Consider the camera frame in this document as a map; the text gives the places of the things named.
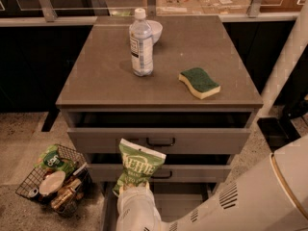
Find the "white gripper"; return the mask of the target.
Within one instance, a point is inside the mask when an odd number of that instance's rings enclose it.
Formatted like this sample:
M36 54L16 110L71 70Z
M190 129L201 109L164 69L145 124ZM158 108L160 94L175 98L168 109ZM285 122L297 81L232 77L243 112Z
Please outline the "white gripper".
M122 191L117 200L115 231L161 231L161 216L147 187Z

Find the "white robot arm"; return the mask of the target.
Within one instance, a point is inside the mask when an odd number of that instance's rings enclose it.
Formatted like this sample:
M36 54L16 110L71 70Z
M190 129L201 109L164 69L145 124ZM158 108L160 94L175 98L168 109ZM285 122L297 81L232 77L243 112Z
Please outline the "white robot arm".
M147 184L120 192L116 231L307 231L308 137L268 155L184 217L161 220Z

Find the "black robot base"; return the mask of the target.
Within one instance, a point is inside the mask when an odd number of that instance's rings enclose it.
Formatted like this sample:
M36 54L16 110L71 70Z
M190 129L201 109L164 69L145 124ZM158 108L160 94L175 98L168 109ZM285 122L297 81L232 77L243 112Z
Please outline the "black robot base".
M257 121L271 151L274 151L292 141L301 138L294 121L302 118L308 112L308 100L302 98L292 108L283 112L280 118L264 117Z

